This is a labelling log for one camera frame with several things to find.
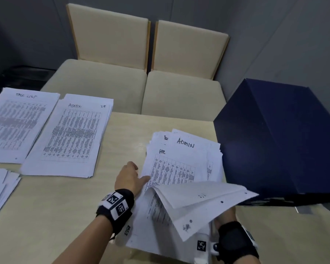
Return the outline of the person's left hand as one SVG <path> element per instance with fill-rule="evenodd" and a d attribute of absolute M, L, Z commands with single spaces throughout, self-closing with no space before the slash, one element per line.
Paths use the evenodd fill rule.
<path fill-rule="evenodd" d="M 137 165 L 134 162 L 129 161 L 122 167 L 117 175 L 114 190 L 127 189 L 133 193 L 134 197 L 136 197 L 143 188 L 138 187 L 138 178 Z"/>

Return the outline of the person's right hand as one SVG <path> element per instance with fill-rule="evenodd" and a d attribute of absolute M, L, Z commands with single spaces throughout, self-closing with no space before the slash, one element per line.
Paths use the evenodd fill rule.
<path fill-rule="evenodd" d="M 216 229 L 218 230 L 222 225 L 227 224 L 229 222 L 238 221 L 236 216 L 236 207 L 233 206 L 225 212 L 221 213 L 218 217 L 214 219 L 214 224 Z"/>

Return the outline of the white hole-punched paper sheets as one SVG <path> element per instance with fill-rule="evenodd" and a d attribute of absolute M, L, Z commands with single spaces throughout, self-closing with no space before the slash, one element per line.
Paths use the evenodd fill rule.
<path fill-rule="evenodd" d="M 229 208 L 258 196 L 244 186 L 224 182 L 190 182 L 152 186 L 144 199 L 158 197 L 182 241 Z"/>

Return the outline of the person's left forearm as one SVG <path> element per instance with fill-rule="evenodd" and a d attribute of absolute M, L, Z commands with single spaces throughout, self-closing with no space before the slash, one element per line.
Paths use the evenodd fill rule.
<path fill-rule="evenodd" d="M 99 264 L 112 234 L 109 219 L 99 215 L 52 264 Z"/>

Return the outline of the person's right forearm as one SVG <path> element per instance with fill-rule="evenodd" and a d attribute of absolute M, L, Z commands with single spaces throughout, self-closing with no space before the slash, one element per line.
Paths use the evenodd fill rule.
<path fill-rule="evenodd" d="M 260 260 L 254 255 L 246 255 L 234 262 L 224 262 L 224 264 L 261 264 Z"/>

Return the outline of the black left wristband with markers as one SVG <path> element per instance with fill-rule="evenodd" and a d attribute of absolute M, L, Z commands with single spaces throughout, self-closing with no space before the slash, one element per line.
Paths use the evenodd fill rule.
<path fill-rule="evenodd" d="M 128 189 L 115 190 L 101 200 L 96 216 L 106 217 L 111 223 L 113 234 L 117 235 L 131 218 L 134 203 L 132 191 Z"/>

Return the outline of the loose pile of printed sheets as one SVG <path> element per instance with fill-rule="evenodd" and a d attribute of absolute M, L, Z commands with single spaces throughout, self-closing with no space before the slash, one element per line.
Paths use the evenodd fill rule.
<path fill-rule="evenodd" d="M 126 246 L 194 264 L 195 237 L 183 242 L 160 199 L 145 200 L 152 186 L 224 180 L 220 144 L 183 131 L 155 132 L 146 147 L 141 175 L 150 176 L 137 197 L 132 217 L 132 236 Z"/>

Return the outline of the stack of printed table sheets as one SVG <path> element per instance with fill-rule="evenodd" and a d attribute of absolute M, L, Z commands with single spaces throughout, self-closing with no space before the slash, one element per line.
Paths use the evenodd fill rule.
<path fill-rule="evenodd" d="M 20 173 L 90 178 L 114 100 L 66 94 L 59 100 Z"/>
<path fill-rule="evenodd" d="M 0 93 L 0 163 L 22 164 L 51 115 L 59 93 L 3 88 Z"/>

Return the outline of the dark blue cardboard box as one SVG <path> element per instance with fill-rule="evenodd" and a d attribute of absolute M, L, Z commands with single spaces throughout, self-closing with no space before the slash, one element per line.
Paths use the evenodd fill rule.
<path fill-rule="evenodd" d="M 245 204 L 330 202 L 330 114 L 308 87 L 244 79 L 213 121 L 225 179 Z"/>

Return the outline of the beige chair with wooden frame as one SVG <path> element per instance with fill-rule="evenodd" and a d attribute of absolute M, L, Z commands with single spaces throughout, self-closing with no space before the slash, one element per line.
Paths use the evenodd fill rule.
<path fill-rule="evenodd" d="M 229 35 L 159 20 L 141 114 L 213 121 L 226 104 L 214 76 Z"/>
<path fill-rule="evenodd" d="M 114 111 L 141 114 L 150 20 L 72 3 L 66 10 L 78 59 L 63 62 L 41 91 L 112 98 Z"/>

